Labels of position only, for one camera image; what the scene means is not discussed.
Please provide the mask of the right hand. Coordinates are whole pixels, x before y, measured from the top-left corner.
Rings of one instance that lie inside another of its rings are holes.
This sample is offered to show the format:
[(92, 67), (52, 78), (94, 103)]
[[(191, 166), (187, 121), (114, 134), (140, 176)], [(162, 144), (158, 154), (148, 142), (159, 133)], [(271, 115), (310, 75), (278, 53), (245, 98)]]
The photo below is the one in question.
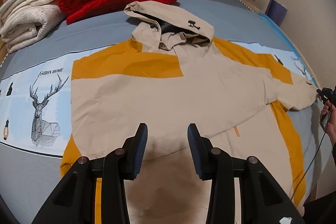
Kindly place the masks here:
[(335, 106), (329, 101), (326, 101), (323, 109), (321, 110), (320, 116), (322, 117), (324, 115), (327, 115), (328, 118), (328, 123), (326, 124), (325, 132), (327, 133), (331, 141), (331, 145), (334, 146), (336, 141), (336, 132), (335, 132), (336, 112), (335, 112)]

